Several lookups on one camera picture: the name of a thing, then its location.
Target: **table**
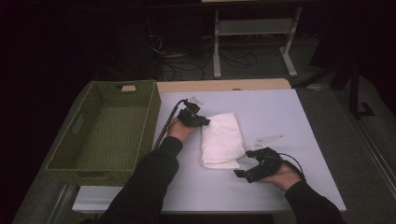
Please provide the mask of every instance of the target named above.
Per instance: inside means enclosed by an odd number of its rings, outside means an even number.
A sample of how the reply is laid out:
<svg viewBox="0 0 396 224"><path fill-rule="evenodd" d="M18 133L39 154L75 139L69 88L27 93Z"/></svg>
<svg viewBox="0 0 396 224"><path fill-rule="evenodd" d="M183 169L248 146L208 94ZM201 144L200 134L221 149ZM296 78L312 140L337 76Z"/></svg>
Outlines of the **table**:
<svg viewBox="0 0 396 224"><path fill-rule="evenodd" d="M209 91L205 90L206 82L209 84ZM271 82L276 84L273 88L268 85ZM216 83L219 91L213 91L212 84ZM264 90L258 90L260 84L263 84ZM235 113L245 149L248 149L257 137L283 134L284 140L275 143L271 148L296 158L303 166L310 186L331 200L341 211L346 211L298 96L295 90L290 89L286 80L171 82L158 83L158 86L163 103L154 139L157 138L176 102L195 96L204 102L200 115L210 117L226 112ZM243 91L231 91L235 86ZM168 187L163 213L234 214L290 210L283 193L271 184L249 184L246 179L237 178L232 170L203 168L200 164L200 141L200 132L192 134L178 155L180 168ZM257 161L249 158L240 159L239 162L243 169L257 165ZM81 187L73 210L103 213L120 189Z"/></svg>

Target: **white cloth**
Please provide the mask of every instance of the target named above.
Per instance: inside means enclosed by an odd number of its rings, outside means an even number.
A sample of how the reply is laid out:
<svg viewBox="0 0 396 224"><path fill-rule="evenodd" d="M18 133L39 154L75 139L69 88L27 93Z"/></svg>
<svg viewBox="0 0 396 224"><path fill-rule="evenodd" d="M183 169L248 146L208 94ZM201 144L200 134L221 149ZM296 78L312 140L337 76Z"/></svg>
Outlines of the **white cloth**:
<svg viewBox="0 0 396 224"><path fill-rule="evenodd" d="M202 159L206 168L239 169L237 159L245 156L242 136L233 113L213 116L202 127Z"/></svg>

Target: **green basket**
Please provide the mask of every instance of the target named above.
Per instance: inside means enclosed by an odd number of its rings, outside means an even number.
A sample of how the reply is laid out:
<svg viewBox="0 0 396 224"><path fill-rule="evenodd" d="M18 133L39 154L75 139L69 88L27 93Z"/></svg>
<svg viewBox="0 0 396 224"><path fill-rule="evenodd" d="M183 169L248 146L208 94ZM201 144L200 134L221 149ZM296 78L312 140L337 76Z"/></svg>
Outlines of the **green basket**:
<svg viewBox="0 0 396 224"><path fill-rule="evenodd" d="M161 98L153 80L93 82L46 166L77 186L123 186L152 149Z"/></svg>

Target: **floor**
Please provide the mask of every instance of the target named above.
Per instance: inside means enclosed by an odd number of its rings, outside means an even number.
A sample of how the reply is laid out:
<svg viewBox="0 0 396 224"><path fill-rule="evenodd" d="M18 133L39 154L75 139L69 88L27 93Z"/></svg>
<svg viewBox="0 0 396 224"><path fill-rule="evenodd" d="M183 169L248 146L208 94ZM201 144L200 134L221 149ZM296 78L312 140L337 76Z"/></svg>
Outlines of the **floor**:
<svg viewBox="0 0 396 224"><path fill-rule="evenodd" d="M321 71L320 68L309 65L318 39L315 36L300 36L294 40L290 50L290 57L298 76L290 78L278 51L283 40L284 36L222 39L220 41L222 79L281 77L286 78L290 84L297 84ZM206 37L204 41L206 42L204 50L210 49L211 38ZM158 81L213 79L210 51L206 51L203 57L194 54L183 56L184 54L184 52L174 53L165 58L166 63L163 64L162 75L158 77ZM297 89L297 93L324 159L346 204L344 218L348 223L394 223L395 197L378 171L370 148L366 144L367 139L362 138L359 128L363 127L367 131L372 143L388 162L390 170L396 172L394 150L396 139L393 138L396 134L396 118L382 103L375 87L361 78L360 100L369 104L375 116L364 117L360 121L355 120L346 107L347 87L344 91L332 91L329 88L331 80L332 74L314 83L311 88ZM14 223L69 224L93 217L71 211L73 198L70 198L61 215L52 216L50 219L51 208L57 203L59 189L63 186L49 180L47 176L38 178L42 178L43 183L54 186L53 190L43 196L42 192L31 189L33 194L41 196L32 197L34 201L25 202ZM273 217L276 224L295 223L293 213L274 214ZM249 223L263 223L260 222L261 218L253 217ZM234 219L227 223L247 222L245 219Z"/></svg>

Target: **black sleeve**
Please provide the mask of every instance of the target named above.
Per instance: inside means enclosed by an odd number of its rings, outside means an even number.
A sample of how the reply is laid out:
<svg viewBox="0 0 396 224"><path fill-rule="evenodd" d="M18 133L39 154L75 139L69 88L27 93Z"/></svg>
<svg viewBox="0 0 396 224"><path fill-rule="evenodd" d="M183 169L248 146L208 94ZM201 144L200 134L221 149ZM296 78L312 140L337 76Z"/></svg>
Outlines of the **black sleeve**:
<svg viewBox="0 0 396 224"><path fill-rule="evenodd" d="M177 138L164 138L160 147L139 163L97 223L158 223L167 186L178 170L176 156L182 148Z"/></svg>
<svg viewBox="0 0 396 224"><path fill-rule="evenodd" d="M338 208L319 195L305 181L294 184L285 194L296 215L297 223L345 223Z"/></svg>

